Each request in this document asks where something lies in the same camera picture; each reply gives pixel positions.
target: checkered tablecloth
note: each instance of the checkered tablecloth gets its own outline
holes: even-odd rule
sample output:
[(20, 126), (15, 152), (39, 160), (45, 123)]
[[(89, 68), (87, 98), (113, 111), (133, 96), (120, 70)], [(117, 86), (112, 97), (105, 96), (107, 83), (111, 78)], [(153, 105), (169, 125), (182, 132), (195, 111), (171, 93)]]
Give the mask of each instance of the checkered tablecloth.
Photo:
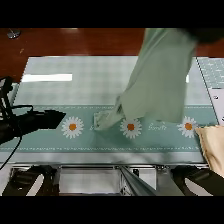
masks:
[(224, 58), (197, 57), (208, 88), (224, 88)]
[[(128, 83), (136, 56), (30, 57), (15, 104), (113, 105)], [(27, 75), (72, 74), (72, 81), (24, 82)], [(186, 105), (211, 105), (196, 59)]]

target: white flower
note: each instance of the white flower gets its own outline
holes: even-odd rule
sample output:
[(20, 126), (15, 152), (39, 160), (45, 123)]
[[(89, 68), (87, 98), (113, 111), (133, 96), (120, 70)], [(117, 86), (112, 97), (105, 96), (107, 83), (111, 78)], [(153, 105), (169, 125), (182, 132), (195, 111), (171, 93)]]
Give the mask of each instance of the white flower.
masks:
[(197, 126), (198, 125), (196, 124), (196, 121), (194, 120), (194, 118), (190, 118), (186, 116), (184, 117), (183, 123), (177, 125), (178, 130), (182, 131), (182, 135), (189, 138), (194, 137), (194, 129)]
[(135, 138), (136, 136), (139, 136), (141, 134), (140, 131), (142, 130), (142, 125), (138, 119), (123, 119), (120, 127), (120, 130), (124, 132), (123, 135), (125, 135), (127, 138)]
[(66, 138), (70, 137), (75, 138), (76, 136), (79, 136), (82, 134), (84, 124), (81, 119), (78, 117), (69, 117), (66, 119), (65, 122), (63, 122), (62, 125), (62, 131), (64, 132), (63, 135), (66, 135)]

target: reddish-brown wooden surface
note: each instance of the reddish-brown wooden surface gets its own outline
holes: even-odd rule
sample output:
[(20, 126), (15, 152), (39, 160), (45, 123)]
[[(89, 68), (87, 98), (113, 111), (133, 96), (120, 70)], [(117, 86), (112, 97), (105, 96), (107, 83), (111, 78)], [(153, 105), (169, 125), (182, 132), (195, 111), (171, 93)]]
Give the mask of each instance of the reddish-brown wooden surface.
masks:
[[(21, 28), (17, 39), (0, 28), (0, 77), (20, 81), (30, 56), (138, 55), (143, 28)], [(224, 57), (224, 40), (199, 46), (197, 56)]]

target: table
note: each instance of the table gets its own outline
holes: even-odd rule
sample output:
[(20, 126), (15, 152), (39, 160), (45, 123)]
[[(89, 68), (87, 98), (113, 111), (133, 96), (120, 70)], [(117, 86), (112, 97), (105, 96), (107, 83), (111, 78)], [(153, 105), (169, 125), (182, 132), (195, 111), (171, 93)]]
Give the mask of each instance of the table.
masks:
[[(124, 91), (136, 61), (136, 56), (30, 57), (14, 105), (32, 104), (37, 110), (46, 108), (66, 110), (69, 116), (72, 116), (73, 111), (82, 116), (87, 114), (85, 112), (87, 110), (110, 109), (116, 97)], [(199, 62), (199, 59), (193, 59), (186, 79), (185, 110), (186, 113), (195, 115), (200, 120), (200, 125), (215, 125), (218, 123), (216, 114)], [(86, 117), (90, 124), (91, 116), (86, 115)], [(154, 144), (160, 144), (163, 139), (166, 141), (170, 139), (169, 136), (161, 134), (165, 127), (169, 129), (170, 124), (162, 125), (159, 129), (154, 121), (153, 125), (151, 125), (152, 121), (147, 122), (149, 122), (147, 123), (148, 131), (151, 131), (149, 136), (159, 136)], [(91, 125), (87, 127), (85, 125), (85, 130), (88, 131), (86, 139), (89, 139), (90, 133), (93, 133), (91, 131), (94, 130), (91, 130)], [(181, 133), (178, 130), (174, 132), (172, 133), (179, 134), (181, 139)], [(52, 135), (49, 133), (53, 132), (45, 131), (45, 133), (40, 130), (24, 136), (10, 162), (32, 164), (198, 164), (205, 162), (200, 145), (196, 140), (191, 141), (187, 138), (181, 140), (184, 147), (172, 145), (172, 142), (167, 147), (141, 147), (141, 143), (138, 142), (135, 147), (125, 148), (125, 143), (132, 144), (133, 142), (123, 140), (123, 146), (120, 148), (114, 147), (114, 142), (108, 147), (94, 145), (83, 147), (82, 143), (86, 144), (85, 139), (81, 143), (78, 143), (78, 140), (69, 142), (65, 137), (65, 140), (62, 139), (61, 130), (58, 130), (57, 134), (55, 131)], [(106, 144), (104, 139), (107, 136), (104, 138), (102, 136), (95, 142), (90, 141), (89, 144), (98, 144), (98, 142), (102, 145)], [(1, 146), (1, 162), (8, 157), (16, 141), (18, 140), (14, 139)]]

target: beige cloth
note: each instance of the beige cloth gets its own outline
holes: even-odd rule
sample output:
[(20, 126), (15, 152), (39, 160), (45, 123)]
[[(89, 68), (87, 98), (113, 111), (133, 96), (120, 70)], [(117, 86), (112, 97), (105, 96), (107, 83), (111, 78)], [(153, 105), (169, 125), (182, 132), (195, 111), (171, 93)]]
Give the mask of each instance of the beige cloth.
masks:
[(195, 128), (211, 170), (224, 177), (224, 126)]

